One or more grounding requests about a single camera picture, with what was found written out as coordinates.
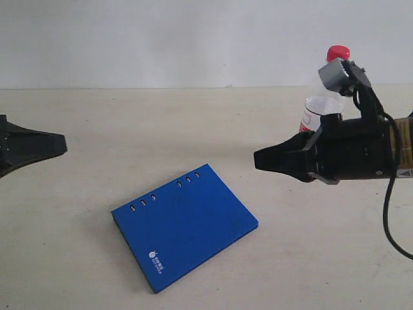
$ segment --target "blue binder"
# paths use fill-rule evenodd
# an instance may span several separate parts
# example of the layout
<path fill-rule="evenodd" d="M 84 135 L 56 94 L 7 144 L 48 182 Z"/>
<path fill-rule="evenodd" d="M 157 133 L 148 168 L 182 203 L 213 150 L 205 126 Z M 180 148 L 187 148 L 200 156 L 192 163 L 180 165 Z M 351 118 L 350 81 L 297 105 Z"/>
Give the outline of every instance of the blue binder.
<path fill-rule="evenodd" d="M 155 293 L 258 226 L 208 164 L 112 216 Z"/>

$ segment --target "white wall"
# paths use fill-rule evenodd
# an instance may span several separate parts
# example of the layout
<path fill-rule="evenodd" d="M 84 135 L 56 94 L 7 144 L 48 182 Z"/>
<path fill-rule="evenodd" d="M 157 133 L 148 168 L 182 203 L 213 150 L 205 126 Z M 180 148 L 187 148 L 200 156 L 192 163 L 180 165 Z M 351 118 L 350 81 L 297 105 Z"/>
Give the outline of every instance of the white wall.
<path fill-rule="evenodd" d="M 303 85 L 331 44 L 413 83 L 402 0 L 1 0 L 0 88 Z"/>

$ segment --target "tabletop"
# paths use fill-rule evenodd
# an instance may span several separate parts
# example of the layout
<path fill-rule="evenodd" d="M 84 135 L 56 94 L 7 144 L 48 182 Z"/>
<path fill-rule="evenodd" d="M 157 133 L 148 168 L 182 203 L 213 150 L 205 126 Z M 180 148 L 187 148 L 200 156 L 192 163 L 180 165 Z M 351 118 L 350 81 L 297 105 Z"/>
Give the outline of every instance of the tabletop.
<path fill-rule="evenodd" d="M 411 113 L 412 85 L 375 89 L 390 115 Z M 305 90 L 0 91 L 10 122 L 68 145 L 0 179 L 0 309 L 411 309 L 413 262 L 381 223 L 387 180 L 254 168 L 297 132 Z M 259 227 L 154 294 L 110 211 L 205 163 Z M 411 188 L 396 181 L 390 229 L 413 251 Z"/>

